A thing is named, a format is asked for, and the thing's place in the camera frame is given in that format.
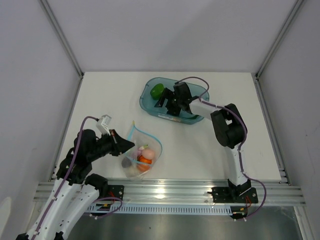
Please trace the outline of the green bell pepper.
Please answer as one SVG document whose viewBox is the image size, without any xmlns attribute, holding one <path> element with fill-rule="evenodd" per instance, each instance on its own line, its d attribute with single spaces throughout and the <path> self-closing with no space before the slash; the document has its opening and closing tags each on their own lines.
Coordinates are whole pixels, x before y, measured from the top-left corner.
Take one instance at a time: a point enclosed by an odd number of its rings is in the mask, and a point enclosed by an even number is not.
<svg viewBox="0 0 320 240">
<path fill-rule="evenodd" d="M 162 96 L 164 89 L 164 85 L 162 83 L 158 83 L 150 90 L 150 96 L 153 100 L 159 100 Z"/>
</svg>

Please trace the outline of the purple eggplant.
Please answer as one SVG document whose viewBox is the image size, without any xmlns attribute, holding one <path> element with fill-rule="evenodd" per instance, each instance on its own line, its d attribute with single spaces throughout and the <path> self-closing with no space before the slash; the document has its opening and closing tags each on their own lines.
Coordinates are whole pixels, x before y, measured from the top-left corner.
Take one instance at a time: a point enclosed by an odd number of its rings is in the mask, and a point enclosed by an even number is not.
<svg viewBox="0 0 320 240">
<path fill-rule="evenodd" d="M 142 151 L 146 150 L 149 147 L 148 144 L 142 145 L 140 147 L 133 147 L 124 154 L 124 158 L 121 161 L 121 166 L 123 168 L 129 168 L 135 162 L 138 161 L 138 158 L 142 155 Z"/>
</svg>

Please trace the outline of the clear zip top bag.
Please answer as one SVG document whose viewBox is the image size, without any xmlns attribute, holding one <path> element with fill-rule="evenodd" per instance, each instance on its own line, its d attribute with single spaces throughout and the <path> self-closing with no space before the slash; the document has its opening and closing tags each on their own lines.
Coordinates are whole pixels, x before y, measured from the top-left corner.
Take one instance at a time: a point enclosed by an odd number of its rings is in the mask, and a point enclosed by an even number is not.
<svg viewBox="0 0 320 240">
<path fill-rule="evenodd" d="M 135 122 L 128 132 L 127 140 L 133 142 L 134 147 L 124 154 L 122 170 L 128 179 L 141 180 L 162 155 L 162 143 L 154 135 L 139 129 Z"/>
</svg>

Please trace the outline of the brown egg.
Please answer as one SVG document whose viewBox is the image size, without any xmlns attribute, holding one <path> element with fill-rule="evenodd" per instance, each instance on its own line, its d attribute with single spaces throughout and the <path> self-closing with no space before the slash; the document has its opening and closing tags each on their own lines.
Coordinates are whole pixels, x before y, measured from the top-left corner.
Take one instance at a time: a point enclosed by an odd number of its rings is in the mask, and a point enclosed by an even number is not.
<svg viewBox="0 0 320 240">
<path fill-rule="evenodd" d="M 141 155 L 145 158 L 145 159 L 148 159 L 148 160 L 153 160 L 154 157 L 155 157 L 155 152 L 152 150 L 152 149 L 144 149 L 142 152 L 141 152 Z"/>
</svg>

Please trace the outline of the orange tomato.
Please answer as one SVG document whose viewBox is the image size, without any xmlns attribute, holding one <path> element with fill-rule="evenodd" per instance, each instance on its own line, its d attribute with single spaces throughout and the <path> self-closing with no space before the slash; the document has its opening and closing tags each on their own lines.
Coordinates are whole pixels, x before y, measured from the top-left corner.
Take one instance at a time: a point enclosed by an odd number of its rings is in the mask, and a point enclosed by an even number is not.
<svg viewBox="0 0 320 240">
<path fill-rule="evenodd" d="M 147 159 L 140 155 L 136 167 L 140 172 L 144 173 L 150 170 L 152 163 L 153 161 L 151 159 Z"/>
</svg>

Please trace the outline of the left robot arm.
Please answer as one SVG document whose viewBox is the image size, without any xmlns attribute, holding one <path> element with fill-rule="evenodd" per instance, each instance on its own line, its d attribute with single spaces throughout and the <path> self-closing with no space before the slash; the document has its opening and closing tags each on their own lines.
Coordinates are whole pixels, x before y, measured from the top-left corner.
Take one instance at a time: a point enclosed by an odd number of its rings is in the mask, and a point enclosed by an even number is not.
<svg viewBox="0 0 320 240">
<path fill-rule="evenodd" d="M 108 180 L 91 173 L 92 163 L 106 155 L 118 157 L 135 144 L 112 129 L 97 137 L 81 130 L 60 163 L 53 189 L 33 226 L 18 240 L 66 240 L 75 224 L 96 200 L 110 200 Z"/>
</svg>

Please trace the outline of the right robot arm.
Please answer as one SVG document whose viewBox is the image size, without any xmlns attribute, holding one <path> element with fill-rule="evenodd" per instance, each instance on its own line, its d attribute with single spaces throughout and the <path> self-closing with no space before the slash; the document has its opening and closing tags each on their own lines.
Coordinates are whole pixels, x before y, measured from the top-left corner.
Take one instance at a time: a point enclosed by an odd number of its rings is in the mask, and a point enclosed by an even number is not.
<svg viewBox="0 0 320 240">
<path fill-rule="evenodd" d="M 181 111 L 199 115 L 212 122 L 218 143 L 227 154 L 229 177 L 227 187 L 213 187 L 209 192 L 215 203 L 242 203 L 247 192 L 252 188 L 252 181 L 245 174 L 242 146 L 247 139 L 247 127 L 233 103 L 220 106 L 206 101 L 201 95 L 192 95 L 189 86 L 183 81 L 174 84 L 173 90 L 151 90 L 154 105 L 161 108 L 165 105 L 167 113 L 178 116 Z"/>
</svg>

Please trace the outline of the teal translucent plastic tray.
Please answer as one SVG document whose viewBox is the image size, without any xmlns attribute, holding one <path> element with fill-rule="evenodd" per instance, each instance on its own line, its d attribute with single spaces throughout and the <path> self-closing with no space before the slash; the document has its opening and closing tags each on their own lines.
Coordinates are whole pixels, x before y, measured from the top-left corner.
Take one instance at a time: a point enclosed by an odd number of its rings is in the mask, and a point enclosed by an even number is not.
<svg viewBox="0 0 320 240">
<path fill-rule="evenodd" d="M 154 117 L 159 117 L 159 118 L 163 118 L 166 120 L 179 122 L 182 124 L 193 125 L 197 122 L 202 121 L 204 119 L 204 117 L 202 117 L 202 116 L 198 116 L 196 119 L 188 119 L 188 118 L 194 116 L 194 114 L 189 114 L 189 113 L 184 112 L 182 110 L 178 116 L 173 116 L 173 115 L 167 114 L 167 108 L 166 108 L 167 100 L 165 100 L 163 107 L 154 107 L 158 100 L 152 99 L 152 97 L 150 95 L 151 89 L 156 84 L 163 84 L 164 88 L 168 88 L 171 91 L 173 91 L 174 84 L 176 82 L 177 82 L 177 80 L 164 78 L 164 77 L 155 77 L 155 78 L 150 79 L 145 84 L 144 90 L 142 91 L 142 94 L 139 98 L 140 107 L 144 111 L 146 111 L 148 114 L 150 114 Z"/>
</svg>

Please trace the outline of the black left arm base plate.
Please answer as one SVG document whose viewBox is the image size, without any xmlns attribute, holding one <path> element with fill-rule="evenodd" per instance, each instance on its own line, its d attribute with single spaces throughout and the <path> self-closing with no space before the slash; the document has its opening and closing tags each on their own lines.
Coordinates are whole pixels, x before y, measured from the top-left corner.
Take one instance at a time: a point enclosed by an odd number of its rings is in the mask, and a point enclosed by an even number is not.
<svg viewBox="0 0 320 240">
<path fill-rule="evenodd" d="M 109 198 L 119 198 L 123 200 L 124 190 L 125 190 L 124 185 L 109 185 L 106 196 Z"/>
</svg>

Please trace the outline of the left aluminium frame post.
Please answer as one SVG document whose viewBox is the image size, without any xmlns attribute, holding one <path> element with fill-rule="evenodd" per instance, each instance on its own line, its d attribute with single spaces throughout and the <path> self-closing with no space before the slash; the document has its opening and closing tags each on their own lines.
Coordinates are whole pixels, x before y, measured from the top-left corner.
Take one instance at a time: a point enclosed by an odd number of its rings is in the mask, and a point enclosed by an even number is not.
<svg viewBox="0 0 320 240">
<path fill-rule="evenodd" d="M 80 64 L 78 60 L 76 59 L 76 56 L 74 54 L 74 51 L 71 48 L 71 45 L 69 41 L 66 38 L 66 35 L 49 3 L 48 0 L 38 0 L 38 3 L 40 4 L 45 16 L 48 19 L 49 24 L 51 25 L 57 39 L 60 42 L 60 45 L 62 46 L 66 56 L 68 57 L 71 65 L 73 66 L 75 72 L 77 75 L 82 78 L 84 75 L 84 72 L 82 71 Z"/>
</svg>

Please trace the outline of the aluminium frame post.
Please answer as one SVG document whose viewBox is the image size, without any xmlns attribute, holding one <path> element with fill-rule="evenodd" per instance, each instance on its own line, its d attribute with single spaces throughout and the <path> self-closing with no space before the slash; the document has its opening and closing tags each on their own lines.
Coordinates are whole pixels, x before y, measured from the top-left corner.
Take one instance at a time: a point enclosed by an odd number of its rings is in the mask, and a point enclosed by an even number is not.
<svg viewBox="0 0 320 240">
<path fill-rule="evenodd" d="M 273 57 L 277 53 L 278 49 L 280 48 L 282 42 L 284 41 L 286 35 L 289 33 L 291 27 L 293 26 L 296 18 L 298 17 L 300 11 L 302 10 L 303 6 L 305 5 L 306 0 L 296 0 L 293 4 L 293 7 L 290 9 L 287 17 L 285 18 L 283 24 L 281 25 L 274 41 L 272 42 L 269 50 L 267 51 L 266 56 L 264 57 L 262 63 L 260 64 L 257 72 L 255 73 L 255 78 L 259 80 L 263 75 L 264 71 L 271 63 Z"/>
<path fill-rule="evenodd" d="M 62 46 L 66 56 L 68 57 L 71 65 L 73 66 L 75 72 L 77 75 L 82 78 L 84 75 L 84 72 L 82 71 L 80 64 L 78 60 L 76 59 L 76 56 L 74 54 L 74 51 L 71 48 L 71 45 L 69 41 L 66 38 L 66 35 L 49 3 L 48 0 L 38 0 L 38 3 L 40 4 L 45 16 L 48 19 L 49 24 L 51 25 L 57 39 L 60 42 L 60 45 Z"/>
</svg>

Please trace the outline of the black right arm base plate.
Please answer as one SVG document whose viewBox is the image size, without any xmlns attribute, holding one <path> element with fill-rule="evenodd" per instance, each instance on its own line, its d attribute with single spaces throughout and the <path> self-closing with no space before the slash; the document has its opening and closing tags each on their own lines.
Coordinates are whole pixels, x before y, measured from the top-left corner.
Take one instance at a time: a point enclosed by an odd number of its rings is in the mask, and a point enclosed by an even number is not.
<svg viewBox="0 0 320 240">
<path fill-rule="evenodd" d="M 220 204 L 245 204 L 248 203 L 257 204 L 259 202 L 257 190 L 254 187 L 245 190 L 242 193 L 236 193 L 230 187 L 216 186 L 212 187 L 207 194 L 212 196 L 214 203 Z"/>
</svg>

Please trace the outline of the aluminium mounting rail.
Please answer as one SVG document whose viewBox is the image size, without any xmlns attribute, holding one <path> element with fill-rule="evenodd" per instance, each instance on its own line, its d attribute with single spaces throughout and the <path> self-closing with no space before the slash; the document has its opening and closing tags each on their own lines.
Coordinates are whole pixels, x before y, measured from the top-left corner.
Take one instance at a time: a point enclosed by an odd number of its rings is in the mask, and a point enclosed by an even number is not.
<svg viewBox="0 0 320 240">
<path fill-rule="evenodd" d="M 204 205 L 212 204 L 208 192 L 213 187 L 226 187 L 226 181 L 169 179 L 109 179 L 110 185 L 123 185 L 123 201 L 128 204 Z M 306 200 L 301 187 L 278 182 L 264 184 L 265 206 L 304 207 Z"/>
</svg>

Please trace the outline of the right aluminium frame post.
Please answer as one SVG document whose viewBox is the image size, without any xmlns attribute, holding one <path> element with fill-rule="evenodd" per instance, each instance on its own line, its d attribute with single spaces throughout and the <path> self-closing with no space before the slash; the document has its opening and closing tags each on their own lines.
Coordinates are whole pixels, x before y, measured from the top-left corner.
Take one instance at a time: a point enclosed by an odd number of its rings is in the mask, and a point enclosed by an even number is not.
<svg viewBox="0 0 320 240">
<path fill-rule="evenodd" d="M 287 17 L 285 18 L 283 24 L 281 25 L 274 41 L 272 42 L 269 50 L 267 51 L 266 56 L 264 57 L 262 63 L 260 64 L 257 72 L 255 73 L 255 78 L 259 80 L 263 75 L 264 71 L 271 63 L 273 57 L 277 53 L 278 49 L 280 48 L 282 42 L 284 41 L 286 35 L 289 33 L 291 27 L 293 26 L 296 18 L 298 17 L 300 11 L 302 10 L 303 6 L 305 5 L 306 0 L 296 0 L 293 4 L 293 7 L 290 9 Z"/>
</svg>

